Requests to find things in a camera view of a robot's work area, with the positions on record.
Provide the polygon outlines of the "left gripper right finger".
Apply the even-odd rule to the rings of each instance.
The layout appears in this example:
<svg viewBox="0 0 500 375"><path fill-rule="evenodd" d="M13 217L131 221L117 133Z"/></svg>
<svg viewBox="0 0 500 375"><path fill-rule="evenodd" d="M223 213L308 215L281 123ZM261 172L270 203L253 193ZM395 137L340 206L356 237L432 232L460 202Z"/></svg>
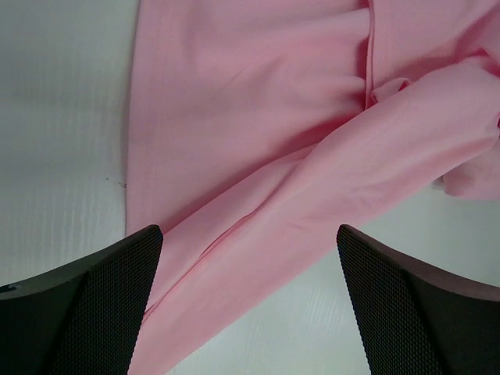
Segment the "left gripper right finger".
<svg viewBox="0 0 500 375"><path fill-rule="evenodd" d="M499 289L349 225L337 249L372 374L499 373Z"/></svg>

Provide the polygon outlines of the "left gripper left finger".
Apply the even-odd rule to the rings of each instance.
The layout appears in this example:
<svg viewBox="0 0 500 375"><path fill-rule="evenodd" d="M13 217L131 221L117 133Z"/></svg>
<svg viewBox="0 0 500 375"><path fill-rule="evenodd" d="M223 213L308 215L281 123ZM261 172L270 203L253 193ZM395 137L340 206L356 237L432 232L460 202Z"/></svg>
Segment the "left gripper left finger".
<svg viewBox="0 0 500 375"><path fill-rule="evenodd" d="M3 375L127 373L163 245L156 225L1 288Z"/></svg>

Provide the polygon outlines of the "pink t shirt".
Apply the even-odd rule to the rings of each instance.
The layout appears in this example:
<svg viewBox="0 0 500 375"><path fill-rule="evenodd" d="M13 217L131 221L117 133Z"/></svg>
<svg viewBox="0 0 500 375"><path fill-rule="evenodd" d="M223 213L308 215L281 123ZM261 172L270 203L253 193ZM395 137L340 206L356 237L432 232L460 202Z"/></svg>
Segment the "pink t shirt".
<svg viewBox="0 0 500 375"><path fill-rule="evenodd" d="M143 1L127 232L163 247L130 364L164 374L438 181L499 196L496 1Z"/></svg>

